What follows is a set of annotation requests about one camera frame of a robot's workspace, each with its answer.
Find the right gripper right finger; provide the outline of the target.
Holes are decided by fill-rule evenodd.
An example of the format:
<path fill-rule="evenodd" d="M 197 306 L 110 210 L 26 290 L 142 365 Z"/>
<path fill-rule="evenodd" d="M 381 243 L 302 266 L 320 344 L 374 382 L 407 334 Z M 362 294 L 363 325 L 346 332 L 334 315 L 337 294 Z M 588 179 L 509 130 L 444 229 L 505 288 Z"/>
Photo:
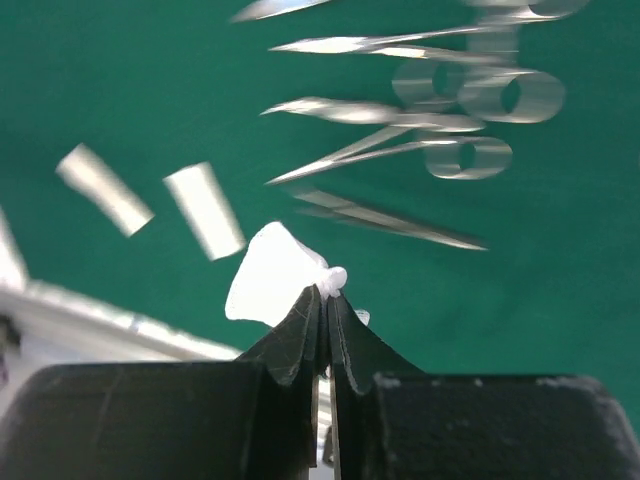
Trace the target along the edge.
<path fill-rule="evenodd" d="M 339 479 L 635 479 L 639 443 L 588 376 L 429 374 L 327 305 Z"/>

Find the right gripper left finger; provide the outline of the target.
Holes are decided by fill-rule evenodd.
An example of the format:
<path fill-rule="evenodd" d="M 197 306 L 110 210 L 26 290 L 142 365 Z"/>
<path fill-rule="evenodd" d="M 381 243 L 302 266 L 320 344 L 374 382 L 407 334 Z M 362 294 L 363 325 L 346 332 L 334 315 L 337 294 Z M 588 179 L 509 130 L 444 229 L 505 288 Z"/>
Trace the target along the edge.
<path fill-rule="evenodd" d="M 5 479 L 305 479 L 322 302 L 304 289 L 233 361 L 55 365 L 1 419 Z"/>

